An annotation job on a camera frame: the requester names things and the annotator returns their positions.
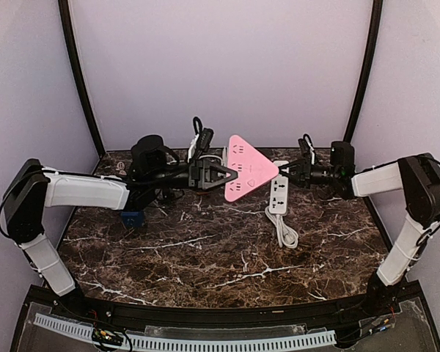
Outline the pink triangular power strip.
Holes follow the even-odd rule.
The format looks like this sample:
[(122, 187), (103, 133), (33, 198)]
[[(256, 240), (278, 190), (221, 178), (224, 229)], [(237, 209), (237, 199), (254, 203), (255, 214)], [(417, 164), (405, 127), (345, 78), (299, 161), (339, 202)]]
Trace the pink triangular power strip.
[(225, 186), (224, 198), (228, 202), (246, 196), (279, 174), (273, 161), (239, 135), (232, 135), (229, 139), (227, 168), (238, 173), (238, 177)]

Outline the white power strip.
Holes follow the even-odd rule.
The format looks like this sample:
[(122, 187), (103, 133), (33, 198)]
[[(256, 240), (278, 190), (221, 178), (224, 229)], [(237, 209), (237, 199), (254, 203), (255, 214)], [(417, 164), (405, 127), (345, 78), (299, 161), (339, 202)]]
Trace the white power strip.
[(288, 178), (278, 174), (270, 187), (268, 211), (272, 215), (283, 216), (287, 212), (288, 201)]

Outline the blue cube socket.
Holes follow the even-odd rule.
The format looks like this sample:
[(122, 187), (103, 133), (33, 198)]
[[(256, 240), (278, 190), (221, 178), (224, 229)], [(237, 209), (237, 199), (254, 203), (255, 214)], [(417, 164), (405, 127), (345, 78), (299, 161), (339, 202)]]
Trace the blue cube socket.
[(145, 223), (145, 214), (143, 210), (122, 211), (120, 215), (124, 226), (127, 228), (141, 227)]

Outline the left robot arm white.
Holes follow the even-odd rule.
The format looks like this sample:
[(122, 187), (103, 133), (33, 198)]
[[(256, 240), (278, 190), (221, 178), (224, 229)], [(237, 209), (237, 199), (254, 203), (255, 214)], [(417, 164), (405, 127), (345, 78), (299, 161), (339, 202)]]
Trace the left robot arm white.
[(142, 137), (131, 148), (132, 162), (125, 176), (97, 176), (44, 167), (36, 158), (27, 160), (0, 204), (3, 236), (24, 252), (59, 297), (80, 290), (57, 250), (45, 234), (45, 208), (71, 206), (105, 208), (121, 213), (126, 227), (144, 223), (144, 209), (159, 192), (173, 189), (207, 191), (235, 180), (238, 173), (204, 158), (213, 138), (200, 118), (193, 119), (195, 137), (184, 161), (164, 144), (161, 136)]

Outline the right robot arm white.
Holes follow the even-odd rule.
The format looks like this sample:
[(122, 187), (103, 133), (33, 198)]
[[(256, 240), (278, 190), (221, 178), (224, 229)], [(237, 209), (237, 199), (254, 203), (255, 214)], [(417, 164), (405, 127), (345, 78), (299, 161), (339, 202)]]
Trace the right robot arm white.
[(420, 153), (358, 172), (355, 149), (349, 142), (332, 142), (326, 165), (319, 162), (308, 134), (298, 144), (301, 157), (280, 166), (279, 173), (299, 188), (328, 185), (342, 199), (403, 192), (402, 229), (375, 274), (380, 285), (395, 286), (440, 229), (440, 161), (430, 153)]

